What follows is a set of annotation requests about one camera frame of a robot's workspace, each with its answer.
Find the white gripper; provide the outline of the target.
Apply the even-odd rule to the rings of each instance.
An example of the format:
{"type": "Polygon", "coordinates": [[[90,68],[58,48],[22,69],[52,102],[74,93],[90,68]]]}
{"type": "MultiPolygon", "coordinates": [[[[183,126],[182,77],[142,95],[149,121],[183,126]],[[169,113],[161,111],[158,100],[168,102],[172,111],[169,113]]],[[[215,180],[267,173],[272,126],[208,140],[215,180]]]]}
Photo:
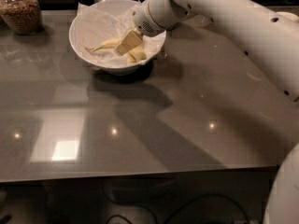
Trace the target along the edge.
{"type": "Polygon", "coordinates": [[[114,51],[122,56],[142,44],[143,35],[155,37],[173,28],[178,22],[192,18],[195,0],[145,0],[135,10],[133,21],[136,29],[127,31],[114,51]]]}

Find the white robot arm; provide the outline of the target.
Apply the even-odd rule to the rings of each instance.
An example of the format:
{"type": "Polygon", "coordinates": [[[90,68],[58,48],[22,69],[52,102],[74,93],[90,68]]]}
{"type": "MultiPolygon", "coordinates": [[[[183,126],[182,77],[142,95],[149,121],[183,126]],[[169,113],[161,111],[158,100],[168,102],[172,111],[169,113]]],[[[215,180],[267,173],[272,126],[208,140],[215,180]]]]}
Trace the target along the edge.
{"type": "Polygon", "coordinates": [[[194,15],[209,18],[292,102],[299,100],[299,25],[251,0],[145,0],[134,28],[115,48],[123,55],[194,15]]]}

